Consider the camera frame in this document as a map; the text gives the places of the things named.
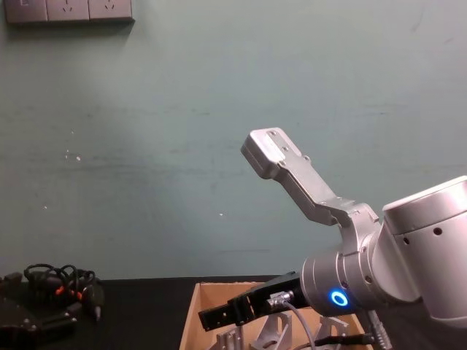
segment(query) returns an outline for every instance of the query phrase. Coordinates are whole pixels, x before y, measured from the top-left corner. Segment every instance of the blue led ring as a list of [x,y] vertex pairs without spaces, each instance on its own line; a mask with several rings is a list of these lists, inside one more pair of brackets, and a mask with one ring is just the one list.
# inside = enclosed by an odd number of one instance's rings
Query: blue led ring
[[343,292],[334,291],[331,293],[331,300],[338,306],[347,306],[349,305],[349,300]]

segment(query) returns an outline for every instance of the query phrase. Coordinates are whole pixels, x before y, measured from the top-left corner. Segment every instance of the black tabletop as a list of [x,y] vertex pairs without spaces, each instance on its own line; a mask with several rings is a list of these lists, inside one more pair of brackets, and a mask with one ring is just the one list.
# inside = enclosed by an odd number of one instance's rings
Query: black tabletop
[[[271,277],[209,277],[105,281],[106,304],[96,324],[83,316],[76,333],[44,350],[157,349],[180,346],[195,283],[266,281]],[[379,310],[395,350],[464,350],[467,331],[430,320],[423,304]]]

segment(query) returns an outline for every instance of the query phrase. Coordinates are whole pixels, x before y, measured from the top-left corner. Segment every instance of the gray cable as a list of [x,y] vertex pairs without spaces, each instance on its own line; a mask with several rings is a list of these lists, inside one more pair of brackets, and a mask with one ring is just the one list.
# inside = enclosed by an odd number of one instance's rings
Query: gray cable
[[300,314],[300,311],[297,310],[297,308],[295,306],[288,303],[287,301],[283,302],[282,304],[283,304],[283,306],[289,308],[298,317],[298,320],[304,326],[306,336],[308,337],[308,340],[309,340],[309,347],[311,348],[311,350],[316,350],[316,347],[314,346],[312,330],[309,329],[308,324],[306,323],[306,320],[303,317],[303,315]]

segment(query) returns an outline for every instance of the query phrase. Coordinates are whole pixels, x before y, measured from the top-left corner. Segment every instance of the cardboard box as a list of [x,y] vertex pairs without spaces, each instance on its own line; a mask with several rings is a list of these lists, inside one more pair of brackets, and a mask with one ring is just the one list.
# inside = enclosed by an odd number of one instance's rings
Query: cardboard box
[[[216,334],[224,332],[233,326],[227,326],[205,332],[201,326],[198,317],[198,312],[207,308],[223,305],[227,300],[236,297],[248,289],[258,285],[258,283],[242,282],[242,283],[201,283],[195,286],[193,297],[191,298],[190,309],[188,310],[185,329],[183,330],[182,342],[180,350],[207,350],[216,341]],[[310,308],[302,309],[301,313],[305,316],[309,326],[314,331],[317,331],[320,323],[320,315]],[[349,324],[348,334],[364,333],[363,328],[355,315],[340,316],[342,321]],[[245,350],[249,350],[248,344],[258,337],[258,334],[264,325],[266,318],[257,319],[243,327],[243,335],[245,340]],[[292,333],[293,345],[295,346],[308,343],[305,331],[298,321],[296,316],[292,314]],[[348,346],[349,350],[372,350],[371,346]]]

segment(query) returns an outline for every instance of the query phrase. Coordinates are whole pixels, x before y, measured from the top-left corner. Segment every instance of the wall socket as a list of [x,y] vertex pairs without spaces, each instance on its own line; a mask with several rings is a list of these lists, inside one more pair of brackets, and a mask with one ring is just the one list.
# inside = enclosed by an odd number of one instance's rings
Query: wall socket
[[89,6],[83,0],[46,0],[50,22],[89,20]]
[[3,2],[7,22],[11,24],[134,21],[131,0],[3,0]]
[[8,23],[47,21],[45,0],[3,0]]
[[89,18],[91,20],[133,18],[130,0],[89,0]]

